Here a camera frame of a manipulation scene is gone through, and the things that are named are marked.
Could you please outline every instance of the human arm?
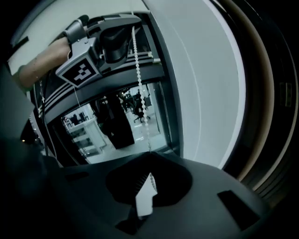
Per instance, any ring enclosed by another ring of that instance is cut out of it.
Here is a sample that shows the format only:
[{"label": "human arm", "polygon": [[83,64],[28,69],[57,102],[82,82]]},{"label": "human arm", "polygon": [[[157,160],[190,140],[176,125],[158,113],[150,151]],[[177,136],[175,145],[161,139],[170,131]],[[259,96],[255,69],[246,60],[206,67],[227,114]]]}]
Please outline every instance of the human arm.
[{"label": "human arm", "polygon": [[66,37],[54,41],[46,50],[22,66],[14,75],[15,80],[22,88],[30,88],[48,71],[62,65],[67,60],[70,50]]}]

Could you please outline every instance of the rectangular slot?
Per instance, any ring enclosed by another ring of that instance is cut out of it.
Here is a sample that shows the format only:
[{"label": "rectangular slot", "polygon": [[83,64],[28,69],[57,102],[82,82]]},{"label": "rectangular slot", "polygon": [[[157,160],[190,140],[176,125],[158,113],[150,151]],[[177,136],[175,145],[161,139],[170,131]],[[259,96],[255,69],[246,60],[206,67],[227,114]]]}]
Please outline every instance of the rectangular slot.
[{"label": "rectangular slot", "polygon": [[231,190],[218,193],[218,197],[223,202],[230,215],[240,227],[241,231],[253,225],[259,220],[256,215],[236,194]]},{"label": "rectangular slot", "polygon": [[292,106],[292,84],[286,83],[286,97],[285,97],[285,106]]}]

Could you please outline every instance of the curved white panel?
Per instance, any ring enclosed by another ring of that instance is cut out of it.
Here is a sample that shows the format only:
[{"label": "curved white panel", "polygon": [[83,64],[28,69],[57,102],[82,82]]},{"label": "curved white panel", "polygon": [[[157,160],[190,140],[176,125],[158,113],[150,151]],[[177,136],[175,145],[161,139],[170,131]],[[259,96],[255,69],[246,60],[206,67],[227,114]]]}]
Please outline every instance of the curved white panel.
[{"label": "curved white panel", "polygon": [[240,132],[245,75],[227,23],[208,0],[145,0],[162,32],[181,101],[184,158],[222,168]]}]

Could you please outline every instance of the white bead chain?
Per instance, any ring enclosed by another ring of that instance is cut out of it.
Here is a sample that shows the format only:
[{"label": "white bead chain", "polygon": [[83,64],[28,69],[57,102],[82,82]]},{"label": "white bead chain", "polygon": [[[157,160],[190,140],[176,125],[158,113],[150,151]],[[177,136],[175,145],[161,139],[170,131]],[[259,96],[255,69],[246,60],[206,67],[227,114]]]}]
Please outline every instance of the white bead chain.
[{"label": "white bead chain", "polygon": [[146,131],[147,131],[146,134],[147,134],[147,138],[148,138],[149,151],[151,152],[150,129],[149,129],[149,124],[148,124],[148,119],[147,119],[147,114],[146,114],[146,109],[145,109],[145,101],[144,101],[143,89],[142,89],[142,83],[141,83],[138,53],[137,53],[137,45],[136,45],[136,38],[135,38],[135,27],[132,27],[132,39],[133,39],[133,47],[134,47],[135,65],[136,65],[138,86],[139,86],[139,91],[140,91],[140,95],[141,95],[140,98],[141,98],[141,103],[142,103],[142,108],[143,108],[142,112],[143,112],[144,123],[145,123]]},{"label": "white bead chain", "polygon": [[151,185],[153,185],[154,190],[155,190],[156,192],[158,192],[158,191],[157,191],[157,186],[156,186],[156,181],[155,181],[154,176],[152,175],[152,173],[149,173],[149,176],[150,176]]}]

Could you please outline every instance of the gray sleeve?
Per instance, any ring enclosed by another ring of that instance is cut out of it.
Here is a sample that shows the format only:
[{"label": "gray sleeve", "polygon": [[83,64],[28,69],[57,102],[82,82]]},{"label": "gray sleeve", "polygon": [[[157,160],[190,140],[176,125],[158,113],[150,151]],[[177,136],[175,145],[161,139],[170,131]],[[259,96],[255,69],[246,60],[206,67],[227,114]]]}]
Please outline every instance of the gray sleeve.
[{"label": "gray sleeve", "polygon": [[20,139],[33,109],[8,69],[0,66],[0,139]]}]

